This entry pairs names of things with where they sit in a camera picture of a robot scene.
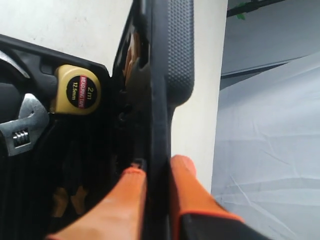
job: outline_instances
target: white wall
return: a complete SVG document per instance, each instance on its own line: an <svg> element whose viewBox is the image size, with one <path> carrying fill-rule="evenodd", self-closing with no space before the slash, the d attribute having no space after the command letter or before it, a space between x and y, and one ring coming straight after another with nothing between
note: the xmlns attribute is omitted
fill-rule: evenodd
<svg viewBox="0 0 320 240"><path fill-rule="evenodd" d="M229 8L243 0L229 0ZM320 51L320 1L286 0L226 21L222 73L282 63Z"/></svg>
<svg viewBox="0 0 320 240"><path fill-rule="evenodd" d="M0 33L106 65L132 0L0 0ZM195 1L195 89L174 115L172 151L193 158L211 189L226 0Z"/></svg>
<svg viewBox="0 0 320 240"><path fill-rule="evenodd" d="M195 0L194 91L172 123L172 153L193 159L197 177L210 192L227 0Z"/></svg>

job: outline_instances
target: adjustable wrench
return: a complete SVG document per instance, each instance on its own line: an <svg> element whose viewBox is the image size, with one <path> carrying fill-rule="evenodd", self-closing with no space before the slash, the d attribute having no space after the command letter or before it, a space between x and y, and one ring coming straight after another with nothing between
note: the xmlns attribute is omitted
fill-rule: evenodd
<svg viewBox="0 0 320 240"><path fill-rule="evenodd" d="M49 124L49 114L41 102L27 93L21 104L17 120L0 124L8 156L31 150Z"/></svg>

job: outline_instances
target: white fabric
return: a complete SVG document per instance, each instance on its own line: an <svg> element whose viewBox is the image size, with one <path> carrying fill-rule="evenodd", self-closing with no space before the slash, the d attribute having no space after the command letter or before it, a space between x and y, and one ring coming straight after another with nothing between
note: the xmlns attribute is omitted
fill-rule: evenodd
<svg viewBox="0 0 320 240"><path fill-rule="evenodd" d="M220 91L211 192L272 239L320 239L320 53Z"/></svg>

